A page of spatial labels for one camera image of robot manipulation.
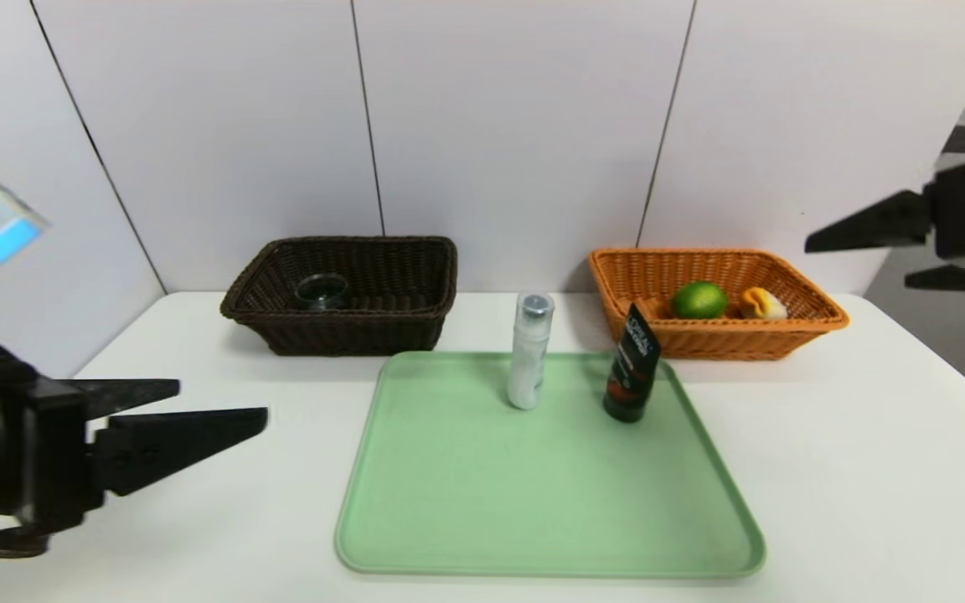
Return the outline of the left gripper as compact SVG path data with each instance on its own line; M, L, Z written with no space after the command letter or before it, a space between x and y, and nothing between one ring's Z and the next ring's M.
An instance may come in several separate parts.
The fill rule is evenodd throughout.
M180 393L179 380L45 377L0 346L0 516L45 532L69 529L124 497L258 436L269 410L117 415ZM87 420L115 415L88 444Z

